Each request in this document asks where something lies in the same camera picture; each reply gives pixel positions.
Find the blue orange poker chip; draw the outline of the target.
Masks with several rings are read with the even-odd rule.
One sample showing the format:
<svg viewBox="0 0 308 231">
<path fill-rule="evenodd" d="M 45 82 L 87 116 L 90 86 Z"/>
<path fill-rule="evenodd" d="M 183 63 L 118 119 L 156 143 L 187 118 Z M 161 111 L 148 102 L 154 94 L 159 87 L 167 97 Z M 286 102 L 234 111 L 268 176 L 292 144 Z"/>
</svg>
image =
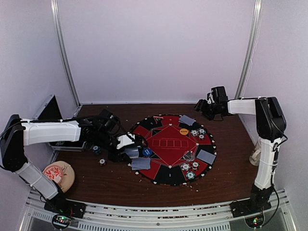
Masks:
<svg viewBox="0 0 308 231">
<path fill-rule="evenodd" d="M 180 166 L 182 171 L 188 171 L 190 169 L 190 165 L 185 163 Z"/>
</svg>

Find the grey cards seat six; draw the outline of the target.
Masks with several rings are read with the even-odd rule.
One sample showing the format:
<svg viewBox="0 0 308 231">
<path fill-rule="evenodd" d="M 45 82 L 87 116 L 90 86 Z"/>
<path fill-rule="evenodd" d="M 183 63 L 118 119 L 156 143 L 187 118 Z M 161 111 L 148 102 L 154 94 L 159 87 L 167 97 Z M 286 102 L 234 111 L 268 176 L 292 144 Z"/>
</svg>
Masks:
<svg viewBox="0 0 308 231">
<path fill-rule="evenodd" d="M 183 123 L 183 124 L 186 124 L 188 126 L 192 126 L 196 122 L 196 120 L 193 119 L 193 118 L 188 117 L 187 115 L 181 115 L 179 117 L 179 122 Z"/>
</svg>

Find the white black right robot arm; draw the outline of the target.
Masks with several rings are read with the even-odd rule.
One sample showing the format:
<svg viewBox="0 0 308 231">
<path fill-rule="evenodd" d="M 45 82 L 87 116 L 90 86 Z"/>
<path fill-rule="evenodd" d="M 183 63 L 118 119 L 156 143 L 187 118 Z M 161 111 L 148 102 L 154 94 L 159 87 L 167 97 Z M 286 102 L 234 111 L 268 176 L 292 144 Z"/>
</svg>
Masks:
<svg viewBox="0 0 308 231">
<path fill-rule="evenodd" d="M 194 106 L 209 120 L 215 115 L 254 115 L 256 128 L 261 143 L 260 161 L 250 198 L 232 202 L 230 207 L 233 216 L 239 217 L 269 208 L 269 199 L 275 191 L 274 175 L 278 165 L 280 145 L 286 141 L 284 134 L 286 120 L 276 97 L 228 100 L 227 97 L 200 99 Z"/>
</svg>

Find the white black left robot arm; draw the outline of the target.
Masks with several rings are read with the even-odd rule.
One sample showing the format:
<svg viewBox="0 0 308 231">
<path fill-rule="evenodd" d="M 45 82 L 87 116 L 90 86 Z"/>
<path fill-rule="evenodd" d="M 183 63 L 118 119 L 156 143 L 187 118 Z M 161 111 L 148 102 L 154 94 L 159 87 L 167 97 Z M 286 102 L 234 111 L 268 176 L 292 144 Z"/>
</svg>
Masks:
<svg viewBox="0 0 308 231">
<path fill-rule="evenodd" d="M 124 130 L 123 135 L 112 133 L 115 127 L 123 129 L 118 117 L 104 109 L 99 115 L 56 120 L 28 120 L 12 115 L 0 135 L 0 167 L 16 173 L 37 190 L 51 210 L 67 214 L 73 207 L 63 190 L 48 179 L 25 155 L 24 147 L 58 141 L 85 141 L 103 148 L 115 160 L 128 146 L 138 147 L 135 135 Z"/>
</svg>

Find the grey cards seat nine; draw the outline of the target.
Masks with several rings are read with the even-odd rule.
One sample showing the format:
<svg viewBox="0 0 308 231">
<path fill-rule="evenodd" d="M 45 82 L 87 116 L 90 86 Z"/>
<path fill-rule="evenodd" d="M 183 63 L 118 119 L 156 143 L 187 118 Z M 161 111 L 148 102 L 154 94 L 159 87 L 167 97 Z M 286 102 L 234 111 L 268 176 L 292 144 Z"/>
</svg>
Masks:
<svg viewBox="0 0 308 231">
<path fill-rule="evenodd" d="M 198 153 L 198 155 L 196 156 L 197 159 L 208 163 L 210 165 L 212 165 L 216 159 L 216 155 L 215 154 L 211 154 L 205 150 L 200 150 L 200 152 Z"/>
</svg>

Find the grey cards seat two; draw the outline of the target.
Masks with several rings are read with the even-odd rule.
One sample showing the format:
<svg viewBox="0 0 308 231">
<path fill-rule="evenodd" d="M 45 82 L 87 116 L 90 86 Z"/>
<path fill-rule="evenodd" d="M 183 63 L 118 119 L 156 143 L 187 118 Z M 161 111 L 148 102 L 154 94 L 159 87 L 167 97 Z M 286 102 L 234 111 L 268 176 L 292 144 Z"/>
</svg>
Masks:
<svg viewBox="0 0 308 231">
<path fill-rule="evenodd" d="M 131 162 L 132 170 L 148 170 L 151 168 L 150 158 L 135 158 Z"/>
</svg>

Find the orange big blind button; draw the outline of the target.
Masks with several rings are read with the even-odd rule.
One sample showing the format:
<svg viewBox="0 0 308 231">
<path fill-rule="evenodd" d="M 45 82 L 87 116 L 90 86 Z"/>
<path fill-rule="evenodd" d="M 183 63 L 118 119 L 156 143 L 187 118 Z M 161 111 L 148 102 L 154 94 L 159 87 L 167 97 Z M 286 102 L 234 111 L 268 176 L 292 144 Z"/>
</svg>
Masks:
<svg viewBox="0 0 308 231">
<path fill-rule="evenodd" d="M 182 129 L 180 129 L 180 134 L 186 136 L 186 135 L 189 134 L 189 130 L 182 128 Z"/>
</svg>

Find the brown red chip stack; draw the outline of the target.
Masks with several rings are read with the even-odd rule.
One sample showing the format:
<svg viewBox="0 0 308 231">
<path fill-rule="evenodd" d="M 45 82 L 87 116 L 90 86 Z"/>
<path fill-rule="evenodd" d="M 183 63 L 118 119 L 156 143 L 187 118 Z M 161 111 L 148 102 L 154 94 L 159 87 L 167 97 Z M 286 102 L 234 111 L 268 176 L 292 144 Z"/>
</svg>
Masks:
<svg viewBox="0 0 308 231">
<path fill-rule="evenodd" d="M 99 165 L 100 166 L 105 166 L 106 165 L 106 160 L 104 158 L 99 160 Z"/>
</svg>

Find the brown white poker chip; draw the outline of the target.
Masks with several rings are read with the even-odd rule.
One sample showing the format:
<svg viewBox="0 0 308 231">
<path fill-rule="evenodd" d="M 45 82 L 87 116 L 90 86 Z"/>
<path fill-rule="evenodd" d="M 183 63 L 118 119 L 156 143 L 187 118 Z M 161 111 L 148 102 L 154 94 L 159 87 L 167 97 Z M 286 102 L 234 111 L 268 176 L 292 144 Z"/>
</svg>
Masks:
<svg viewBox="0 0 308 231">
<path fill-rule="evenodd" d="M 192 162 L 191 166 L 193 171 L 197 171 L 200 165 L 198 162 Z"/>
</svg>

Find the green blue poker chip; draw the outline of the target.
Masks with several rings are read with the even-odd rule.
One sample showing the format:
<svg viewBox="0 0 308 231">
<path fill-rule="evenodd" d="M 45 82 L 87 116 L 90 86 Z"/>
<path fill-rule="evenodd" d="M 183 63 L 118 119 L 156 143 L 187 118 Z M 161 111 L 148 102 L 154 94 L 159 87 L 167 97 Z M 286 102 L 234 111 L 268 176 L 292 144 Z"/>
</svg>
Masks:
<svg viewBox="0 0 308 231">
<path fill-rule="evenodd" d="M 194 179 L 194 178 L 195 178 L 195 173 L 192 172 L 192 171 L 186 172 L 186 178 L 187 178 L 188 180 Z"/>
</svg>

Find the green blue chip stack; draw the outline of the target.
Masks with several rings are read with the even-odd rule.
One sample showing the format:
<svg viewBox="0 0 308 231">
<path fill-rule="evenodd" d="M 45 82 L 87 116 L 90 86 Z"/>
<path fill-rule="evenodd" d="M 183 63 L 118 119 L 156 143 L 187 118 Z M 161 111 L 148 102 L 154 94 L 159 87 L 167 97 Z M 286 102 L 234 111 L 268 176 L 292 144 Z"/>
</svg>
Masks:
<svg viewBox="0 0 308 231">
<path fill-rule="evenodd" d="M 94 152 L 95 155 L 99 155 L 101 153 L 101 148 L 99 146 L 93 146 L 92 150 Z"/>
</svg>

